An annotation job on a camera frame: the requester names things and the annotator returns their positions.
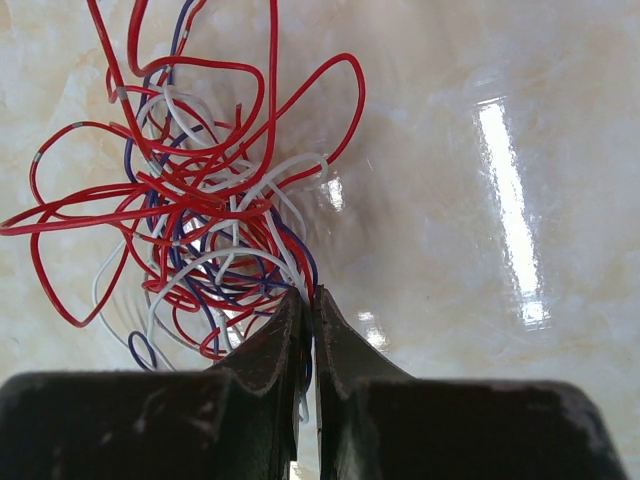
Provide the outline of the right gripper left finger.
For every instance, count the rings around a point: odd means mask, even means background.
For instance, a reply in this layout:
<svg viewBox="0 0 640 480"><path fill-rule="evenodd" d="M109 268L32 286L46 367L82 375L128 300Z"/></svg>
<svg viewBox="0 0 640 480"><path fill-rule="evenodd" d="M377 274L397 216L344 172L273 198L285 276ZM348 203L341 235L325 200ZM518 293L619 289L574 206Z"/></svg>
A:
<svg viewBox="0 0 640 480"><path fill-rule="evenodd" d="M213 479L287 479L305 392L306 305L293 288L267 323L212 369Z"/></svg>

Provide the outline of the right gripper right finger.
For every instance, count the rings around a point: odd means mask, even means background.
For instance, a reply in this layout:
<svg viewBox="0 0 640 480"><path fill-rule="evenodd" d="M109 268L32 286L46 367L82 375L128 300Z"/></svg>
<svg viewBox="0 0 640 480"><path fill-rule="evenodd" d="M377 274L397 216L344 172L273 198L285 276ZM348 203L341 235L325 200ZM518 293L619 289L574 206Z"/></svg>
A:
<svg viewBox="0 0 640 480"><path fill-rule="evenodd" d="M410 375L349 325L323 285L314 294L313 335L320 477L381 479L379 430L367 411L369 387Z"/></svg>

